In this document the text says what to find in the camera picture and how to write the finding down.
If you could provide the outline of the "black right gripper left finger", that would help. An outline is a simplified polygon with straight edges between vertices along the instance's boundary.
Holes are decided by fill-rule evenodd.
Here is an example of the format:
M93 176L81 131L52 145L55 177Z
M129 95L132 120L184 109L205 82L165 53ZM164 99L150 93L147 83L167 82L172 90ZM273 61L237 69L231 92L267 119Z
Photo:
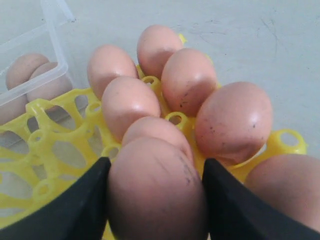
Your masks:
M31 215L1 229L2 240L100 240L107 223L107 177L101 157L65 192Z

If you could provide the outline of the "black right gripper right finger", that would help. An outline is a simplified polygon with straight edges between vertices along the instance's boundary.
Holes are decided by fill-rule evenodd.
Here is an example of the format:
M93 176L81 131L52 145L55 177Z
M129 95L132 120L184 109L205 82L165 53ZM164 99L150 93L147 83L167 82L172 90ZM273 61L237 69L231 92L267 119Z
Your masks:
M318 240L320 234L264 203L214 158L202 175L213 240Z

